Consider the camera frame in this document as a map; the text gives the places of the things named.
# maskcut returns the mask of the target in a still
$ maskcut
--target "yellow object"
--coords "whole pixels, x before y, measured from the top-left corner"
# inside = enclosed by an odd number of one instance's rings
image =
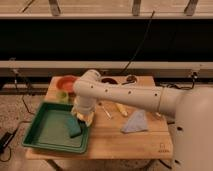
[[[69,103],[69,94],[65,91],[57,91],[56,98],[60,103]]]
[[[127,117],[127,116],[128,116],[128,113],[127,113],[126,108],[124,107],[124,105],[122,105],[122,104],[120,104],[120,103],[115,103],[115,104],[116,104],[118,110],[121,112],[121,114],[122,114],[123,116]]]

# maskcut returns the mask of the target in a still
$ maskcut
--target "cloth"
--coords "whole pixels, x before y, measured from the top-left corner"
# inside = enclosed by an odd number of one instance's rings
[[[147,121],[144,110],[136,110],[121,128],[122,133],[147,131]]]

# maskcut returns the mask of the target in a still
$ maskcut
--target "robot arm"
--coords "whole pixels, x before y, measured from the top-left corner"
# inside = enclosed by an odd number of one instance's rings
[[[96,99],[104,99],[174,116],[176,103],[184,92],[162,87],[101,83],[100,79],[97,71],[89,70],[75,82],[77,97],[74,108],[79,113],[91,113]]]
[[[213,170],[213,88],[182,91],[162,87],[111,85],[87,71],[74,84],[74,110],[87,115],[96,99],[111,100],[164,115],[175,116],[173,171]]]

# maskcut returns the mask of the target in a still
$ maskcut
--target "bowl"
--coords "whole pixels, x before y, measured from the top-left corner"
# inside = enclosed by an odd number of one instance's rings
[[[77,77],[73,75],[63,76],[57,81],[56,87],[59,90],[62,90],[68,93],[74,93],[73,84],[76,80],[77,80]]]

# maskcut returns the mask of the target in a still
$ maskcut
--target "floor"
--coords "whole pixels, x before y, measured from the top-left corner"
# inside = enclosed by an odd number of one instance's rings
[[[25,101],[31,112],[35,112],[43,96],[25,96]],[[0,95],[0,137],[5,131],[12,132],[19,121],[31,120],[33,118],[23,105],[21,96],[19,95]],[[27,160],[25,158],[26,149],[22,147],[21,142],[23,135],[28,127],[28,123],[22,124],[10,143],[11,159],[8,162],[0,162],[1,171],[53,171],[53,169],[43,160]],[[9,156],[9,148],[7,148],[1,160],[6,160]],[[143,171],[143,167],[148,160],[59,160],[56,161],[65,171]],[[148,171],[167,171],[163,165],[155,161]]]

